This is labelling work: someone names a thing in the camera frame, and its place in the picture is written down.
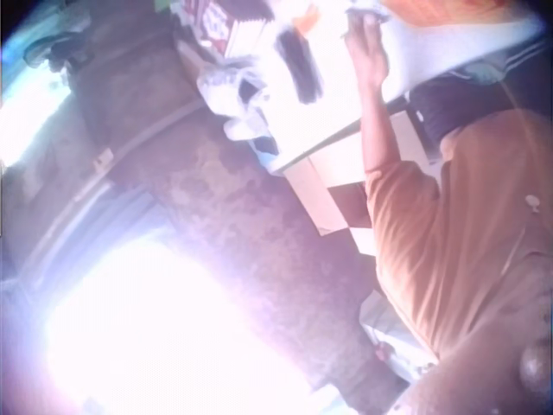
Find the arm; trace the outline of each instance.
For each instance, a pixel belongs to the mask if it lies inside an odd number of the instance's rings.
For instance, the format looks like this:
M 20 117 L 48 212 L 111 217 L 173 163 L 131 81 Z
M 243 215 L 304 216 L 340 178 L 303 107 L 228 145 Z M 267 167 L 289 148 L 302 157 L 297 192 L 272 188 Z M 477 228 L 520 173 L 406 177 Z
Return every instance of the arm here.
M 396 135 L 380 90 L 361 94 L 361 137 L 363 163 L 367 174 L 401 161 Z
M 359 83 L 363 160 L 368 174 L 401 161 L 390 116 L 382 99 L 388 62 L 375 17 L 371 14 L 351 15 L 346 44 Z
M 346 42 L 362 104 L 367 205 L 378 250 L 378 279 L 389 299 L 398 295 L 402 314 L 411 319 L 421 304 L 420 290 L 412 290 L 412 282 L 433 269 L 434 250 L 425 248 L 434 244 L 439 190 L 415 163 L 401 160 L 382 99 L 388 62 L 380 27 L 371 15 L 352 16 Z

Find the hand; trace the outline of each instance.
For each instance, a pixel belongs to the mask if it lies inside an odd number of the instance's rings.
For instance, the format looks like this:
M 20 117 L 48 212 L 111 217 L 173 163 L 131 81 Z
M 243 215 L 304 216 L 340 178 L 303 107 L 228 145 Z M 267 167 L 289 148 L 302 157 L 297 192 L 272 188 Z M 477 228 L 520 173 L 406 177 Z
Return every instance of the hand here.
M 363 93 L 379 91 L 388 76 L 388 60 L 375 15 L 351 14 L 346 45 L 353 60 L 359 89 Z

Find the person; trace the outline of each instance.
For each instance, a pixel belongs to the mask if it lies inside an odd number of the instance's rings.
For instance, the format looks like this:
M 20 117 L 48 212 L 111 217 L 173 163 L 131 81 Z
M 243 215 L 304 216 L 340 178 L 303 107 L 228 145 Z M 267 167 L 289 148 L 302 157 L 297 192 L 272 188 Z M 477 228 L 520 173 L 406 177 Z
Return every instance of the person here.
M 376 19 L 350 16 L 346 44 L 363 110 L 378 281 L 438 361 L 389 413 L 550 413 L 550 121 L 514 108 L 459 125 L 440 141 L 439 187 L 400 158 Z

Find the floor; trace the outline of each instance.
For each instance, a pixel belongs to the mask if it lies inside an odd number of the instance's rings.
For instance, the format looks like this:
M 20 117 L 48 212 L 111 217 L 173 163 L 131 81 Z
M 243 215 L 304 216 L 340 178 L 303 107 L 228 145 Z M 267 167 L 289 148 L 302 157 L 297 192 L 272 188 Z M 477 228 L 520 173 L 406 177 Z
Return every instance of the floor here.
M 74 86 L 80 115 L 69 117 L 85 120 L 99 148 L 117 150 L 197 97 L 164 21 L 150 2 L 130 5 L 94 3 L 97 57 Z M 161 202 L 179 229 L 175 243 L 219 277 L 252 328 L 313 387 L 332 382 L 359 412 L 383 413 L 404 383 L 375 357 L 358 322 L 374 260 L 347 231 L 321 237 L 289 184 L 268 175 L 247 144 L 228 140 L 222 122 L 195 112 L 131 153 L 111 179 L 144 186 Z

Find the orange shirt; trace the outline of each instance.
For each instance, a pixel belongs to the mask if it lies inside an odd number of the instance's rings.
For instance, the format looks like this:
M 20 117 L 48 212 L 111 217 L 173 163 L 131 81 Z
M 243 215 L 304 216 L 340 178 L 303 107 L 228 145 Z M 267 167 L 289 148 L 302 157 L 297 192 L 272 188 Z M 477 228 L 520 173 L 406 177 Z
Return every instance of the orange shirt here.
M 436 358 L 543 293 L 512 270 L 553 255 L 552 140 L 545 118 L 500 112 L 444 139 L 441 189 L 412 162 L 367 177 L 378 280 Z

